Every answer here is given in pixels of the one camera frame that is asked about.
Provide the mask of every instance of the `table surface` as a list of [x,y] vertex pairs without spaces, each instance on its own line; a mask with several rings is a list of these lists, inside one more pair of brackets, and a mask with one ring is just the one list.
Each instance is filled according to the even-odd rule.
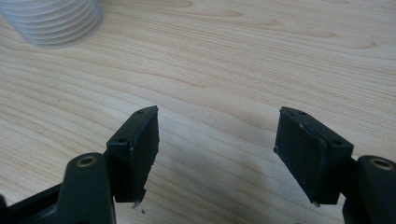
[[343,223],[273,152],[278,110],[303,110],[396,161],[396,2],[102,0],[94,35],[38,49],[0,18],[0,192],[13,204],[103,152],[157,105],[144,201],[119,223]]

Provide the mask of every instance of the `wood grain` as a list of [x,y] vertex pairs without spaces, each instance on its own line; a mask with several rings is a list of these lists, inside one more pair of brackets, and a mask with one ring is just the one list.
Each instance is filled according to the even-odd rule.
[[38,49],[0,18],[0,192],[13,204],[160,108],[145,200],[119,223],[343,223],[273,153],[278,109],[304,110],[396,161],[396,2],[102,0],[80,44]]

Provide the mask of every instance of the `stacked white cups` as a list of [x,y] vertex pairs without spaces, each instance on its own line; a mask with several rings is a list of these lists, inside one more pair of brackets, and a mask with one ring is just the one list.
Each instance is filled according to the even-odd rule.
[[44,49],[76,44],[102,22],[96,0],[0,0],[0,11],[27,42]]

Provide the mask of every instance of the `screw hole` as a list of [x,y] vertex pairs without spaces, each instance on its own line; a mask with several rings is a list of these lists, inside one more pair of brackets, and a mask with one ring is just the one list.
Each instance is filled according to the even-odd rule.
[[343,145],[343,143],[340,142],[340,141],[338,141],[338,140],[332,140],[332,141],[330,141],[330,142],[333,143],[333,144],[335,144],[335,145],[337,145],[337,146]]
[[88,156],[88,157],[79,159],[77,161],[77,166],[78,167],[86,167],[86,166],[90,166],[94,163],[96,163],[96,158],[93,156]]
[[392,164],[390,164],[387,161],[381,160],[381,159],[377,159],[377,158],[370,159],[370,163],[378,168],[383,169],[383,170],[393,170],[394,169]]
[[126,138],[120,138],[119,139],[119,143],[124,143],[124,142],[126,142]]

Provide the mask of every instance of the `wooden table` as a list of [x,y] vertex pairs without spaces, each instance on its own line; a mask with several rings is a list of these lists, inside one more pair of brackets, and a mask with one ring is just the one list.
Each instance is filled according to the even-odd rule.
[[82,43],[38,49],[0,18],[0,192],[13,204],[157,105],[160,152],[119,223],[343,223],[273,152],[282,106],[396,161],[396,2],[102,0]]

